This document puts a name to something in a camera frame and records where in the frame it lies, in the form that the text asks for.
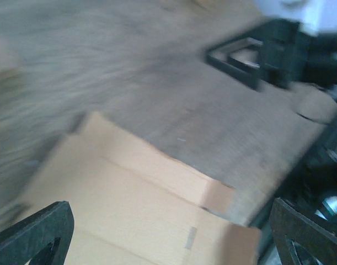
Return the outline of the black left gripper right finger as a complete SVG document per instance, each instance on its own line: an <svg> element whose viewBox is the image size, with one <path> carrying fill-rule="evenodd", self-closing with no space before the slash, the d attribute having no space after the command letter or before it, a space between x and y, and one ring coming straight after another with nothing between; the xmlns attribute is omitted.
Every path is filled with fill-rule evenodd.
<svg viewBox="0 0 337 265"><path fill-rule="evenodd" d="M282 264L301 264L299 244L321 264L337 264L337 225L276 198L269 219Z"/></svg>

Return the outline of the brown cardboard box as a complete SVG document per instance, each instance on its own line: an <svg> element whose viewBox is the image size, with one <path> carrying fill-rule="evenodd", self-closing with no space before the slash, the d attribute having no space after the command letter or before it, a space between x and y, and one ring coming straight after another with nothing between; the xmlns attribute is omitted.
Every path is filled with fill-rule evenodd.
<svg viewBox="0 0 337 265"><path fill-rule="evenodd" d="M223 218L233 188L87 114L35 174L35 212L69 202L67 264L256 264L260 231Z"/></svg>

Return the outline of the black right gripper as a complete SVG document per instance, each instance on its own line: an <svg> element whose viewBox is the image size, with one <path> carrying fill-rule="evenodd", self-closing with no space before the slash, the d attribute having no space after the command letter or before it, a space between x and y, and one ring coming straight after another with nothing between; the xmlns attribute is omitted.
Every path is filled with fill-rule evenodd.
<svg viewBox="0 0 337 265"><path fill-rule="evenodd" d="M309 51L309 35L299 22L272 19L265 24L263 42L246 36L233 37L205 50L205 62L252 90L259 80L289 89L298 80ZM256 53L256 61L239 61L232 54L242 50Z"/></svg>

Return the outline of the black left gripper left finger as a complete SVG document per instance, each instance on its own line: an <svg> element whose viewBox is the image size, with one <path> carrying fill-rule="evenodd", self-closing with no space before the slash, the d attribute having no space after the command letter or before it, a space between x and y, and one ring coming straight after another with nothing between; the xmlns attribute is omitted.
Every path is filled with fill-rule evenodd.
<svg viewBox="0 0 337 265"><path fill-rule="evenodd" d="M73 232L69 202L54 202L0 232L0 264L64 264Z"/></svg>

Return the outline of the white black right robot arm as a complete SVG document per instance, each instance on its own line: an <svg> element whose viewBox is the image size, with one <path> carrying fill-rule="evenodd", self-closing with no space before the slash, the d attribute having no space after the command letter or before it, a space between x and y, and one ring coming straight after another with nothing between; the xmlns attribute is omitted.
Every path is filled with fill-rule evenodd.
<svg viewBox="0 0 337 265"><path fill-rule="evenodd" d="M275 17L204 51L204 61L250 89L260 81L281 89L293 82L337 85L337 31L322 32L325 1L281 1Z"/></svg>

